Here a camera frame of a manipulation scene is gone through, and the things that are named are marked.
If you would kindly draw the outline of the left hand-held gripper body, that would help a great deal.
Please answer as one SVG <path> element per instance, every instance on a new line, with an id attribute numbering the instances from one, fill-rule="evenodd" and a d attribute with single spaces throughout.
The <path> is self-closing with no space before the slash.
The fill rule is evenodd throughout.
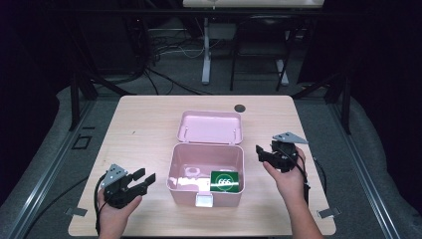
<path id="1" fill-rule="evenodd" d="M 111 207 L 121 209 L 136 196 L 146 193 L 147 186 L 144 182 L 130 187 L 129 185 L 132 182 L 132 174 L 129 174 L 119 165 L 112 164 L 101 184 L 101 188 L 104 190 L 105 202 Z"/>

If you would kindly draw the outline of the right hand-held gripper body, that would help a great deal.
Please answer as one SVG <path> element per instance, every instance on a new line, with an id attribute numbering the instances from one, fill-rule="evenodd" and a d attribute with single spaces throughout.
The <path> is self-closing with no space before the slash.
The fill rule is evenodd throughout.
<path id="1" fill-rule="evenodd" d="M 273 136 L 271 149 L 272 155 L 276 159 L 274 168 L 281 172 L 288 172 L 298 165 L 297 143 L 308 144 L 309 142 L 292 132 L 283 132 Z"/>

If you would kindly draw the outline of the green card box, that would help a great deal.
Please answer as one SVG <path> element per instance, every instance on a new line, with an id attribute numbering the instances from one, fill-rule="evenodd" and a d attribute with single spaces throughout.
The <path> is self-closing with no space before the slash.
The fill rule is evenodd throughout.
<path id="1" fill-rule="evenodd" d="M 212 171 L 210 190 L 217 192 L 238 193 L 240 189 L 239 173 L 237 171 Z"/>

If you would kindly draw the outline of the pink plastic box with lid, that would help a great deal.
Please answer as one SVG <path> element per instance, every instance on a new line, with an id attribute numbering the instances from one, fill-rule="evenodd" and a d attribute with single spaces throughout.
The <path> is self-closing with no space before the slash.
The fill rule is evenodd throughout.
<path id="1" fill-rule="evenodd" d="M 186 111 L 171 157 L 167 188 L 177 204 L 236 207 L 245 189 L 242 118 L 238 113 Z M 238 193 L 210 190 L 212 171 L 237 171 Z"/>

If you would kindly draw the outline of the person's left hand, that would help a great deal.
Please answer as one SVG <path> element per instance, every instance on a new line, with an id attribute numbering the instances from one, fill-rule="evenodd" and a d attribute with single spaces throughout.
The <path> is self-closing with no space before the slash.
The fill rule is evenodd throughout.
<path id="1" fill-rule="evenodd" d="M 136 196 L 131 202 L 121 209 L 116 209 L 106 204 L 104 192 L 101 190 L 98 195 L 99 206 L 103 209 L 100 212 L 100 233 L 102 231 L 124 232 L 129 216 L 142 201 L 141 196 Z"/>

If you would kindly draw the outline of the person's right hand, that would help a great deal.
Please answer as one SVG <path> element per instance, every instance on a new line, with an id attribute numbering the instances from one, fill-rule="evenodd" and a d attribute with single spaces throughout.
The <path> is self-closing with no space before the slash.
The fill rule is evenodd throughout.
<path id="1" fill-rule="evenodd" d="M 298 147 L 297 152 L 299 154 L 298 165 L 289 172 L 280 172 L 266 161 L 263 163 L 263 166 L 276 181 L 277 188 L 286 204 L 303 203 L 304 205 L 308 205 L 304 193 L 304 164 L 306 158 L 303 151 Z"/>

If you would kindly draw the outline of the white desk with legs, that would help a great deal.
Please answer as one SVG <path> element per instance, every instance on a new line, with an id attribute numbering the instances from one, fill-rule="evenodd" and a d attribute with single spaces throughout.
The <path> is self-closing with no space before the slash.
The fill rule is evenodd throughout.
<path id="1" fill-rule="evenodd" d="M 183 7 L 192 9 L 320 9 L 325 0 L 183 0 Z M 203 46 L 204 63 L 202 84 L 210 83 L 211 53 L 209 17 L 204 18 Z"/>

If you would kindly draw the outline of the black chair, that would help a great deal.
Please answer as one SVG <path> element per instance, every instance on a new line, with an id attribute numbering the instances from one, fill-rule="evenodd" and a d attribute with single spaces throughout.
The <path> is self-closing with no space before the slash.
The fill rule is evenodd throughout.
<path id="1" fill-rule="evenodd" d="M 236 25 L 231 50 L 230 90 L 237 75 L 276 74 L 276 90 L 286 83 L 292 44 L 302 22 L 292 16 L 255 15 Z"/>

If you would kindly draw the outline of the grey metal table bracket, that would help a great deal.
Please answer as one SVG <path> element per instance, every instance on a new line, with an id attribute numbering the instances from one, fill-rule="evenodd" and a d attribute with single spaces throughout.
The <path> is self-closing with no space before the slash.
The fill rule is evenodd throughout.
<path id="1" fill-rule="evenodd" d="M 65 214 L 70 216 L 81 216 L 84 217 L 87 214 L 88 210 L 79 207 L 69 207 L 66 209 Z"/>
<path id="2" fill-rule="evenodd" d="M 332 207 L 324 210 L 319 210 L 317 216 L 319 218 L 334 218 L 341 213 L 338 207 Z"/>

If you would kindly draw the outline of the aluminium floor rail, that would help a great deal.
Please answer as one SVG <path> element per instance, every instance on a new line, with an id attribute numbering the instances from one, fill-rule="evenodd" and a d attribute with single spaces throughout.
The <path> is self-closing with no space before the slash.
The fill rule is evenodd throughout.
<path id="1" fill-rule="evenodd" d="M 341 119 L 340 110 L 337 105 L 328 104 L 328 110 L 333 117 L 336 126 L 340 130 L 343 140 L 345 141 L 347 148 L 351 154 L 351 161 L 354 167 L 354 171 L 357 178 L 362 186 L 365 196 L 370 204 L 373 214 L 380 226 L 380 229 L 385 239 L 402 239 L 397 227 L 395 226 L 387 207 L 379 194 L 372 177 L 367 170 L 367 167 L 363 161 L 361 153 L 359 152 L 353 137 L 350 133 L 347 133 L 344 129 Z"/>
<path id="2" fill-rule="evenodd" d="M 23 239 L 37 211 L 54 183 L 71 144 L 77 139 L 81 124 L 96 102 L 87 101 L 79 119 L 71 126 L 71 113 L 60 106 L 52 128 L 25 170 L 18 184 L 0 207 L 0 219 L 10 220 L 4 225 L 5 239 Z"/>

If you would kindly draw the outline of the black metal stand frame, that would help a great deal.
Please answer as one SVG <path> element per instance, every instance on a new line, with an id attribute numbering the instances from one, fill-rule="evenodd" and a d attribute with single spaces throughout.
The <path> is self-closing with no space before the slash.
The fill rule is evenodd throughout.
<path id="1" fill-rule="evenodd" d="M 82 119 L 80 109 L 80 94 L 88 101 L 95 101 L 99 95 L 94 83 L 98 83 L 119 96 L 132 96 L 132 93 L 123 90 L 107 81 L 98 74 L 97 69 L 90 63 L 84 48 L 80 45 L 83 40 L 77 21 L 64 20 L 69 37 L 69 58 L 72 66 L 71 77 L 71 106 L 72 122 L 70 130 L 75 130 Z"/>
<path id="2" fill-rule="evenodd" d="M 336 104 L 338 99 L 341 99 L 340 125 L 347 134 L 350 134 L 349 116 L 351 102 L 351 79 L 347 73 L 335 73 L 326 79 L 313 83 L 304 90 L 293 94 L 292 98 L 294 100 L 302 99 L 324 86 L 327 86 L 327 90 L 323 97 L 327 104 Z"/>

